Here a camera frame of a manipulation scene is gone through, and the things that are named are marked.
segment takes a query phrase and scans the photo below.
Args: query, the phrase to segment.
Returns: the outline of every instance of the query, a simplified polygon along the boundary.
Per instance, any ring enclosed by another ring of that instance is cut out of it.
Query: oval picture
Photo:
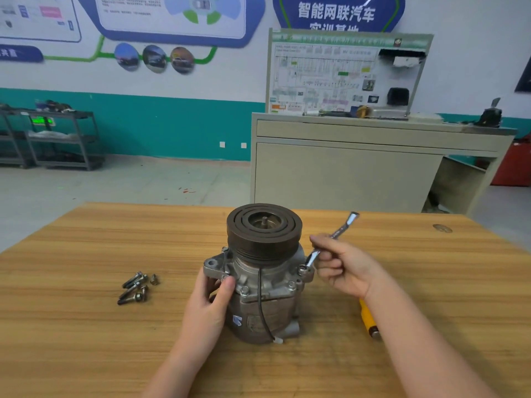
[[[196,65],[194,56],[184,47],[176,47],[170,54],[171,66],[180,74],[189,74]]]
[[[160,74],[166,69],[166,53],[159,46],[150,44],[142,53],[144,64],[154,73]]]
[[[114,49],[114,58],[127,71],[135,71],[140,62],[136,49],[129,43],[118,44]]]

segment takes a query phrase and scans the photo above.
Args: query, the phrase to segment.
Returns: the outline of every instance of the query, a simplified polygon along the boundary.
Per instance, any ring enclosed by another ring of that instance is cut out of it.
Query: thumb
[[[216,311],[219,310],[225,312],[235,286],[236,280],[233,276],[228,276],[223,279],[222,284],[219,286],[218,293],[216,294],[216,299],[214,299],[214,302],[212,303],[212,307]]]
[[[335,253],[338,256],[346,254],[350,247],[350,245],[344,241],[334,240],[321,234],[317,236],[311,235],[309,239],[315,247],[328,250],[329,252]]]

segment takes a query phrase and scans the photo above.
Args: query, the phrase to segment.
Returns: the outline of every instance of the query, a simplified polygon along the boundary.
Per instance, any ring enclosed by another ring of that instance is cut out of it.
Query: wooden tabletop
[[[226,245],[230,211],[91,203],[1,254],[2,396],[137,396],[175,341],[203,261]],[[306,252],[309,234],[346,218],[297,213]],[[501,396],[531,396],[529,254],[461,215],[362,213],[343,239],[381,261]],[[149,301],[117,306],[136,271],[161,284]],[[355,299],[316,277],[300,322],[284,345],[245,344],[225,329],[191,396],[404,396]]]

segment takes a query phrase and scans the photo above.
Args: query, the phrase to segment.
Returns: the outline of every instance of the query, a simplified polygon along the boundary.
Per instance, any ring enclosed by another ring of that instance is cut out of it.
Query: floor
[[[0,252],[85,201],[240,206],[249,162],[110,155],[86,172],[0,167]],[[531,252],[531,188],[489,187],[473,219]]]

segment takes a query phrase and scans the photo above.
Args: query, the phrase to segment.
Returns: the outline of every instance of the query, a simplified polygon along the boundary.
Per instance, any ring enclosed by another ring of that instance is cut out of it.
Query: compressor housing
[[[206,259],[203,271],[235,277],[225,323],[242,341],[282,343],[299,335],[297,304],[314,275],[313,268],[299,271],[306,260],[301,232],[301,218],[278,205],[244,205],[227,217],[228,247]]]

